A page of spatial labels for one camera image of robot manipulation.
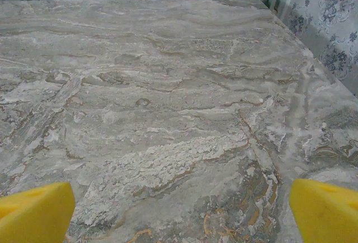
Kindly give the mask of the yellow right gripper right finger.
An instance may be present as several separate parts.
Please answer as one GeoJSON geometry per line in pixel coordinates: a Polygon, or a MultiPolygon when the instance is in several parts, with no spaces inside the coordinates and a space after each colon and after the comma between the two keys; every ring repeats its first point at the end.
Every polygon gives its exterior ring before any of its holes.
{"type": "Polygon", "coordinates": [[[296,179],[289,204],[304,243],[358,243],[358,191],[296,179]]]}

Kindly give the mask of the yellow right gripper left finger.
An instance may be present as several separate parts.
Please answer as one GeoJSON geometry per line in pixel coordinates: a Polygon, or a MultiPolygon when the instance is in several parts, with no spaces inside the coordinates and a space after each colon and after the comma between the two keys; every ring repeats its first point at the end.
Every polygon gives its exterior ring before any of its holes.
{"type": "Polygon", "coordinates": [[[0,198],[0,243],[63,243],[75,198],[68,182],[0,198]]]}

